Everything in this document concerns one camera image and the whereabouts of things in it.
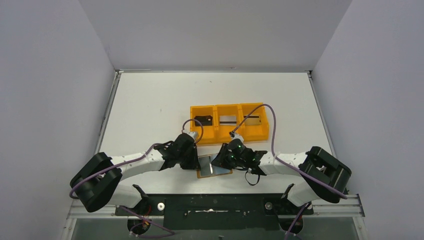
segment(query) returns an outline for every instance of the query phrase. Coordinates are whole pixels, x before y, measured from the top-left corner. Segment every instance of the wall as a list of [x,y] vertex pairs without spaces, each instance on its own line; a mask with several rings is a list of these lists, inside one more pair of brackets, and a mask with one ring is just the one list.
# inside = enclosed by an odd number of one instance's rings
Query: wall
[[2,0],[0,73],[0,239],[58,239],[114,69],[77,0]]
[[296,71],[352,0],[80,0],[116,69]]
[[353,0],[312,73],[371,239],[424,238],[423,9]]

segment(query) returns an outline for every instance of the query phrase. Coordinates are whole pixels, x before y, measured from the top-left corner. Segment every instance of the white circular cap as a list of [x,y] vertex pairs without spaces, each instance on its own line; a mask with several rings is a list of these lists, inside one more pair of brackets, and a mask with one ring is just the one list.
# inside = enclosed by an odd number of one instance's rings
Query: white circular cap
[[165,204],[163,202],[159,202],[157,204],[157,210],[163,211],[165,209]]

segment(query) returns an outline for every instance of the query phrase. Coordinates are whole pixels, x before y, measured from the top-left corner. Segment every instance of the white table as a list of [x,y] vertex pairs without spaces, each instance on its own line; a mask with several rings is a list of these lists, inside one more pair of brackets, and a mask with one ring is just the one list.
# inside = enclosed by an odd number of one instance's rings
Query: white table
[[[258,103],[276,113],[275,151],[300,153],[312,146],[331,152],[306,73],[122,73],[108,116],[100,152],[109,156],[144,152],[153,143],[175,140],[190,106]],[[254,150],[271,150],[273,127],[267,109],[269,141],[246,143]],[[198,154],[217,153],[221,145],[199,146]],[[122,184],[139,185],[147,194],[282,193],[301,181],[286,175],[263,176],[249,186],[243,171],[198,179],[196,171],[174,168],[130,177]],[[256,182],[256,175],[248,175]]]

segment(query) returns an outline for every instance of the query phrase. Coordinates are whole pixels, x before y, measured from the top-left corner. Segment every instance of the black strap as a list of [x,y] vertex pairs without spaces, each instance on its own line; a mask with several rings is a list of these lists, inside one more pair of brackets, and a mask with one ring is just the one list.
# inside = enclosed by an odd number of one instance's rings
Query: black strap
[[249,172],[249,171],[246,171],[246,173],[244,174],[244,179],[246,179],[246,182],[247,182],[250,186],[255,186],[256,184],[258,184],[258,183],[259,183],[259,179],[261,179],[261,175],[258,175],[258,176],[257,176],[257,181],[256,181],[256,183],[255,183],[255,184],[252,184],[252,183],[250,183],[250,182],[248,181],[248,178],[246,177],[246,176],[248,175],[248,172]]

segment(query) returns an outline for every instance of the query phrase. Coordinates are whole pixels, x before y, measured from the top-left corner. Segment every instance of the yellow item in bin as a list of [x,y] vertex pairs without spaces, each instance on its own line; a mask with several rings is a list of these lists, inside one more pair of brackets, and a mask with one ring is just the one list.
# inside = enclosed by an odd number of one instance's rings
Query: yellow item in bin
[[[203,125],[203,137],[198,144],[220,144],[231,141],[230,132],[257,106],[262,103],[240,103],[224,105],[191,106],[190,118],[199,120]],[[190,131],[202,131],[198,123],[190,122]],[[265,107],[258,108],[236,133],[245,142],[266,141],[270,133]]]

